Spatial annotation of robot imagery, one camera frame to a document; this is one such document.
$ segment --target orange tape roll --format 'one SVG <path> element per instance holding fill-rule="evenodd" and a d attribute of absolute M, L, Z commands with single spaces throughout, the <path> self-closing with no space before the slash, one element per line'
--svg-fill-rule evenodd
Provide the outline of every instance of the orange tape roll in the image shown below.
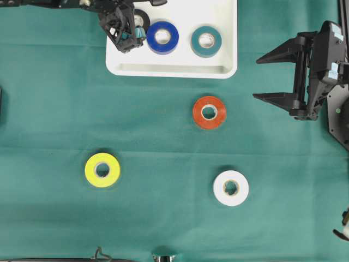
<path fill-rule="evenodd" d="M 214 111 L 212 118 L 204 116 L 204 109 L 211 108 Z M 192 109 L 192 117 L 195 123 L 203 129 L 215 129 L 224 123 L 227 116 L 225 105 L 217 97 L 202 97 Z"/>

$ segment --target white tray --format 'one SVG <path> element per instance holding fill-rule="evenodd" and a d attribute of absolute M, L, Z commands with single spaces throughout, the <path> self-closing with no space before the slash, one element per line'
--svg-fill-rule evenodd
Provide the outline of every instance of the white tray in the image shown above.
<path fill-rule="evenodd" d="M 237 0 L 169 0 L 160 7 L 149 2 L 135 3 L 151 23 L 168 21 L 179 31 L 177 48 L 169 55 L 158 55 L 144 46 L 123 54 L 107 38 L 106 66 L 115 75 L 168 76 L 177 78 L 230 78 L 237 70 Z M 201 58 L 191 49 L 195 29 L 208 25 L 222 36 L 220 51 Z"/>

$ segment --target white tape roll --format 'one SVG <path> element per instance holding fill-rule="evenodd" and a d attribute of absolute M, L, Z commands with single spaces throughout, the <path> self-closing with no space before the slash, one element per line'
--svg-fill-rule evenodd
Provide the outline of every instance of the white tape roll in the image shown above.
<path fill-rule="evenodd" d="M 236 191 L 232 195 L 226 192 L 228 182 L 233 182 L 236 185 Z M 249 183 L 241 173 L 232 170 L 225 171 L 214 180 L 213 193 L 222 204 L 238 206 L 246 200 L 249 194 Z"/>

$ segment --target yellow tape roll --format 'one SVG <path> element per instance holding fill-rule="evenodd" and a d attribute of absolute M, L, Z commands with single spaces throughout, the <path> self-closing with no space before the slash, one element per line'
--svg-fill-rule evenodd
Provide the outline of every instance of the yellow tape roll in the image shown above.
<path fill-rule="evenodd" d="M 97 174 L 97 167 L 101 164 L 107 164 L 109 167 L 109 172 L 104 177 Z M 85 176 L 87 181 L 95 187 L 109 187 L 113 185 L 120 177 L 119 162 L 111 154 L 95 154 L 86 162 Z"/>

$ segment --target green tablecloth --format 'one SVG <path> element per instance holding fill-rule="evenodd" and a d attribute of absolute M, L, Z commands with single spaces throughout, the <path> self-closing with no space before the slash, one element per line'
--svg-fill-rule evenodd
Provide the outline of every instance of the green tablecloth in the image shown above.
<path fill-rule="evenodd" d="M 317 122 L 252 97 L 292 90 L 293 65 L 255 60 L 301 31 L 338 21 L 336 0 L 240 0 L 239 67 L 228 80 L 117 77 L 105 67 L 95 14 L 0 9 L 0 257 L 177 261 L 348 261 L 332 234 L 348 205 L 347 152 Z M 212 94 L 225 124 L 198 128 L 193 103 Z M 122 177 L 92 188 L 95 152 Z M 223 170 L 243 173 L 247 201 L 221 205 Z"/>

